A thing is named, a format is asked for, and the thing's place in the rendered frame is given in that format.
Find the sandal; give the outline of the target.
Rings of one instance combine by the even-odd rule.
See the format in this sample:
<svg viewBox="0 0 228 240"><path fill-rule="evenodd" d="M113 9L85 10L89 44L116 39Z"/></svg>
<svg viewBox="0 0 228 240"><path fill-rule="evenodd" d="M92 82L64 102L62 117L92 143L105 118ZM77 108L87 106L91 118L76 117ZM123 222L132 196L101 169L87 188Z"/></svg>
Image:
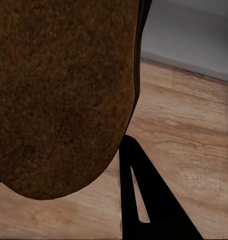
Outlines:
<svg viewBox="0 0 228 240"><path fill-rule="evenodd" d="M152 0L0 0L0 181L54 200L115 157Z"/></svg>

